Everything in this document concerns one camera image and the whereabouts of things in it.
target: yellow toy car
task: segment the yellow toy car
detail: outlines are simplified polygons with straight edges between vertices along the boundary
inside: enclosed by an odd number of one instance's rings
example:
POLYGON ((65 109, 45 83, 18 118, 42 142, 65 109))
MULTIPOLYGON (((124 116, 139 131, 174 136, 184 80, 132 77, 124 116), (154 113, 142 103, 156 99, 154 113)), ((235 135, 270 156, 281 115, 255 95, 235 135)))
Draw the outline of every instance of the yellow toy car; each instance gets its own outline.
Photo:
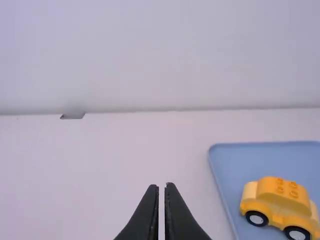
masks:
POLYGON ((265 176, 248 182, 243 189, 240 212, 250 224, 275 226, 290 240, 320 238, 317 206, 309 199, 307 190, 294 181, 265 176))

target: light blue plate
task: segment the light blue plate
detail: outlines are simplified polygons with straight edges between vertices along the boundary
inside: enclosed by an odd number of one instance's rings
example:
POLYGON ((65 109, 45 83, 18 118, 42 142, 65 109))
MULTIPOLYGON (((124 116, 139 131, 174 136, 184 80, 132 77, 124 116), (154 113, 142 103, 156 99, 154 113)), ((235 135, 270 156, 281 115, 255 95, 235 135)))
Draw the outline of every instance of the light blue plate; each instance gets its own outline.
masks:
POLYGON ((223 143, 213 145, 208 157, 237 240, 287 239, 273 226, 250 225, 239 212, 244 185, 263 176, 303 185, 320 209, 319 142, 223 143))

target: white hubcap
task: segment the white hubcap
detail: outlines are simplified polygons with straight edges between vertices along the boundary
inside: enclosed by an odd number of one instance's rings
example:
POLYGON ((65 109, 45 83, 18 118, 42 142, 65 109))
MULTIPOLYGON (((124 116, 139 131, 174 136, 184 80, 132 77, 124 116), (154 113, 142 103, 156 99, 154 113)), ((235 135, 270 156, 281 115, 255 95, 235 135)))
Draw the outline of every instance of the white hubcap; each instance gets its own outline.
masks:
POLYGON ((289 232, 290 237, 294 240, 305 240, 306 236, 300 231, 291 231, 289 232))
POLYGON ((257 215, 251 215, 250 216, 250 221, 253 222, 254 224, 262 224, 264 222, 263 218, 257 215))

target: lego stud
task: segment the lego stud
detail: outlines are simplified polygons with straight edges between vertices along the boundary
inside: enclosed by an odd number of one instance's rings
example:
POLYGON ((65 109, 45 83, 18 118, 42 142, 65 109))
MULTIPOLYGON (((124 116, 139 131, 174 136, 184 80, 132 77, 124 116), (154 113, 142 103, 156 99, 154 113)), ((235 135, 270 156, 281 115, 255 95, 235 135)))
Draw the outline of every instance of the lego stud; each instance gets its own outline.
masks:
POLYGON ((284 184, 284 180, 281 177, 276 178, 276 183, 277 184, 284 184))
POLYGON ((293 188, 293 189, 296 189, 296 188, 298 187, 298 185, 297 185, 296 182, 294 182, 294 181, 291 181, 289 185, 290 185, 290 187, 293 188))
POLYGON ((295 199, 298 197, 298 193, 295 190, 291 190, 290 195, 291 195, 291 197, 293 197, 295 199))
POLYGON ((282 186, 277 186, 276 190, 278 193, 282 194, 284 192, 284 188, 282 186))

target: toy car wheel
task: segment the toy car wheel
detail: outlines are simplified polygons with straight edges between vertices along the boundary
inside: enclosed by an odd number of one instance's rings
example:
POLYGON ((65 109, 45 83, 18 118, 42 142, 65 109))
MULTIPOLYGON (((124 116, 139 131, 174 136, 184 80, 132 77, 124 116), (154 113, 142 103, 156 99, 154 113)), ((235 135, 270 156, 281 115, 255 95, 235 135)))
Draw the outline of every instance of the toy car wheel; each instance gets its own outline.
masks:
POLYGON ((284 230, 285 236, 290 240, 310 240, 310 233, 298 226, 288 226, 284 230))
POLYGON ((264 227, 269 222, 267 216, 259 211, 248 211, 245 214, 245 218, 251 225, 256 227, 264 227))

